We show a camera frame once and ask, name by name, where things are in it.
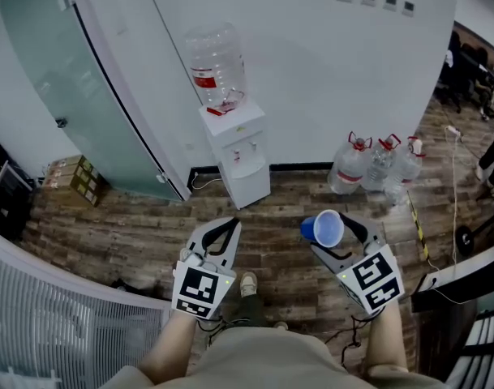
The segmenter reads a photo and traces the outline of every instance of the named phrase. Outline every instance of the yellow black striped pole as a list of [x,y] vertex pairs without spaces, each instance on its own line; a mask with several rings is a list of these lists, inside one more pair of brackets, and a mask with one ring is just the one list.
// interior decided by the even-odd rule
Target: yellow black striped pole
[[428,261],[429,256],[428,256],[427,243],[425,242],[425,236],[423,235],[422,227],[419,225],[418,212],[416,211],[415,206],[412,204],[409,191],[407,191],[407,196],[409,197],[410,212],[412,213],[412,219],[415,221],[416,230],[418,231],[419,241],[422,242],[423,254],[425,255],[425,259]]

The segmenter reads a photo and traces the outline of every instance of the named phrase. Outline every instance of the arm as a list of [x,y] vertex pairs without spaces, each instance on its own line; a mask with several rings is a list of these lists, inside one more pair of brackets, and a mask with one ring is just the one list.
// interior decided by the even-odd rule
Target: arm
[[157,342],[139,364],[139,370],[153,384],[185,376],[195,325],[195,317],[180,311],[173,312]]
[[402,317],[398,302],[393,301],[371,323],[367,345],[366,368],[378,365],[407,369],[406,348],[403,344]]

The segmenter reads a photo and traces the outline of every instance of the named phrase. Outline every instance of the sneaker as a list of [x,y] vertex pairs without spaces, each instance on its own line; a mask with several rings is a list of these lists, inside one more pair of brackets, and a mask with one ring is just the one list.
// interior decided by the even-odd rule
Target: sneaker
[[284,321],[278,321],[273,325],[273,328],[278,328],[280,330],[287,330],[288,331],[288,324],[286,324]]
[[484,179],[483,169],[481,169],[479,162],[475,165],[475,176],[478,178],[480,182],[482,182]]
[[241,277],[239,285],[241,289],[241,298],[248,297],[257,293],[257,277],[253,272],[245,272]]

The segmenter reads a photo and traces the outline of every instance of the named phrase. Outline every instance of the baseboard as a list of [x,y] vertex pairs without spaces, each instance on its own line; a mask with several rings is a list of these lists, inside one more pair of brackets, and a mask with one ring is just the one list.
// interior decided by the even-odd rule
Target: baseboard
[[[332,161],[320,161],[316,163],[281,163],[279,165],[270,165],[271,172],[294,172],[294,171],[306,171],[306,170],[330,170],[333,166]],[[189,180],[187,181],[187,188],[192,191],[192,181],[198,174],[219,174],[220,171],[216,165],[209,165],[205,167],[193,167],[189,173]]]

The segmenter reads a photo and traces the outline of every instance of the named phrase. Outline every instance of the radiator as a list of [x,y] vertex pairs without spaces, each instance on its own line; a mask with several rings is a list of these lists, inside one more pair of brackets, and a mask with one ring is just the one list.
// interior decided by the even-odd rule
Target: radiator
[[[0,373],[27,378],[27,389],[47,379],[58,388],[101,386],[137,365],[169,312],[169,301],[74,276],[0,237]],[[14,387],[9,381],[0,378],[0,389]]]

